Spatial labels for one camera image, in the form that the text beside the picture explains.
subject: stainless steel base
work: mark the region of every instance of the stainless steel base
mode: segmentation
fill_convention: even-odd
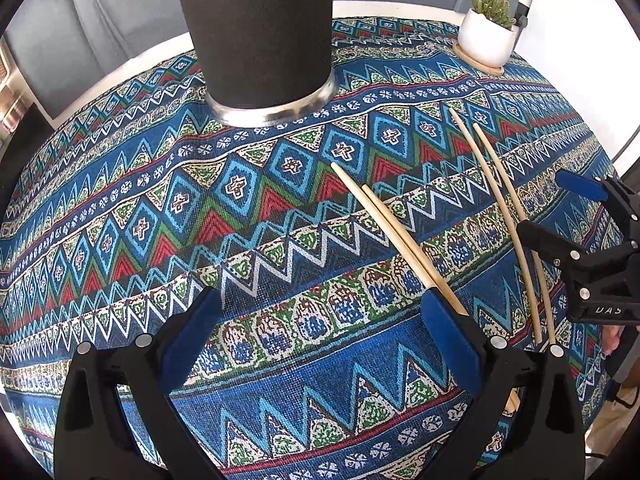
[[[292,103],[269,108],[230,108],[215,101],[209,92],[206,94],[206,101],[219,122],[238,128],[260,128],[295,121],[309,115],[333,99],[337,90],[338,83],[332,69],[329,79],[318,90]]]

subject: white pot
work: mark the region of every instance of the white pot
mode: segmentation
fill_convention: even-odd
[[[503,66],[513,52],[516,33],[497,25],[469,9],[458,31],[462,50],[482,64],[494,68]]]

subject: wooden chopstick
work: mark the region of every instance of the wooden chopstick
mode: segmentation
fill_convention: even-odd
[[[489,139],[486,138],[486,135],[484,134],[484,131],[482,131],[482,128],[477,123],[474,123],[473,126],[474,126],[474,130],[476,131],[476,134],[478,134],[478,137],[480,137],[480,140],[482,140],[482,143],[484,144],[484,148],[487,150],[487,153],[489,153],[491,160],[494,162],[494,166],[498,170],[498,173],[500,174],[500,178],[502,179],[504,186],[507,188],[507,192],[511,197],[511,201],[513,202],[513,205],[516,208],[516,213],[518,214],[518,218],[520,219],[521,222],[523,220],[529,220],[529,217],[525,213],[524,208],[522,206],[522,202],[520,201],[520,197],[516,193],[516,190],[513,187],[513,184],[511,183],[511,179],[509,178],[509,175],[507,175],[507,170],[505,170],[504,165],[502,164],[502,161],[500,160],[500,158],[498,158],[497,153],[495,153],[494,147],[489,142]],[[533,258],[533,266],[536,270],[536,276],[538,277],[538,283],[540,284],[540,291],[542,294],[542,303],[545,305],[546,330],[549,334],[549,344],[555,345],[556,344],[556,328],[554,327],[554,313],[553,313],[553,310],[551,309],[551,299],[549,298],[549,289],[548,289],[548,286],[546,286],[545,271],[542,268],[542,261],[540,261],[540,256],[538,256],[538,253],[536,251],[531,251],[531,256]]]
[[[533,339],[536,343],[542,343],[542,329],[540,328],[540,314],[538,313],[538,300],[536,299],[536,293],[533,289],[533,280],[531,279],[531,273],[529,272],[529,266],[527,265],[527,259],[524,255],[524,250],[522,249],[522,244],[520,243],[520,239],[518,238],[518,232],[516,231],[516,225],[513,223],[513,218],[511,218],[511,213],[509,213],[509,209],[507,208],[507,204],[504,201],[502,193],[500,192],[500,188],[498,187],[498,183],[494,179],[494,175],[489,168],[489,165],[484,160],[484,156],[480,152],[480,148],[476,144],[474,138],[469,133],[469,130],[466,129],[465,123],[462,122],[460,116],[456,113],[453,108],[449,108],[451,116],[456,121],[456,124],[462,131],[462,134],[465,136],[466,142],[468,142],[471,150],[473,151],[478,163],[480,164],[480,168],[484,173],[484,177],[486,178],[489,186],[491,187],[496,202],[498,203],[498,208],[500,208],[500,212],[504,218],[505,224],[507,224],[507,229],[509,231],[509,235],[511,236],[511,241],[513,243],[513,248],[516,251],[516,256],[518,258],[518,263],[520,264],[520,269],[522,270],[522,279],[524,280],[524,286],[527,293],[527,299],[529,300],[529,311],[531,312],[531,322],[533,325]]]
[[[402,237],[398,234],[398,232],[396,232],[396,230],[391,227],[391,224],[388,222],[382,212],[379,211],[378,208],[371,203],[371,200],[369,200],[364,191],[358,187],[358,184],[356,184],[353,179],[349,175],[347,175],[345,171],[335,162],[331,163],[331,167],[347,187],[347,189],[351,192],[351,194],[356,197],[358,202],[362,204],[367,213],[369,213],[375,220],[380,229],[382,229],[384,234],[389,238],[391,243],[395,245],[396,249],[398,249],[398,252],[402,254],[402,257],[409,264],[409,267],[411,267],[411,270],[415,273],[415,275],[422,282],[425,288],[431,288],[435,286],[435,283],[433,283],[433,280],[425,270],[420,260],[418,260],[415,254],[409,249],[409,247],[407,247],[407,244],[404,243]]]
[[[407,261],[412,271],[418,276],[425,288],[437,286],[442,295],[449,301],[454,311],[463,316],[468,316],[464,306],[451,290],[449,284],[434,267],[431,260],[422,252],[420,246],[407,232],[404,226],[393,215],[385,203],[380,200],[368,186],[358,187],[353,179],[335,162],[331,163],[332,170],[338,175],[343,184],[362,204],[363,208],[382,229],[398,252]],[[520,407],[520,397],[516,390],[511,390],[506,405],[506,411],[515,412]]]
[[[382,213],[389,224],[391,224],[391,227],[400,235],[402,241],[409,247],[409,250],[420,261],[435,286],[438,287],[445,299],[449,301],[449,304],[453,307],[453,310],[455,310],[458,314],[468,316],[465,307],[462,305],[462,303],[460,303],[460,300],[455,295],[453,290],[451,290],[449,283],[447,283],[440,275],[437,269],[433,266],[430,258],[426,254],[424,254],[424,251],[421,250],[420,246],[407,232],[404,226],[398,221],[396,216],[391,211],[389,211],[389,208],[385,205],[384,202],[382,202],[382,200],[380,200],[376,196],[375,193],[373,193],[369,186],[362,186],[362,190],[364,191],[365,195],[367,195],[367,197],[371,200],[371,202],[373,202],[373,205]]]

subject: patterned tablecloth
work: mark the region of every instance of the patterned tablecloth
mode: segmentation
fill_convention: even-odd
[[[208,284],[222,292],[224,319],[173,400],[229,478],[416,475],[470,396],[420,321],[420,283],[329,164],[390,200],[484,330],[521,347],[531,330],[520,269],[448,107],[488,133],[533,219],[589,248],[619,239],[598,204],[554,183],[559,168],[612,171],[580,116],[518,56],[500,78],[461,62],[456,33],[335,21],[339,94],[272,128],[212,120],[187,53],[50,138],[0,229],[0,377],[47,468],[76,345],[155,332]],[[609,380],[599,331],[564,319],[558,273],[546,266],[546,277],[589,424]],[[161,461],[122,398],[143,454]]]

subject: succulent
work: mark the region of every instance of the succulent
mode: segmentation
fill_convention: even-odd
[[[507,0],[471,0],[475,12],[484,16],[501,27],[509,30],[516,20],[509,17],[509,2]]]

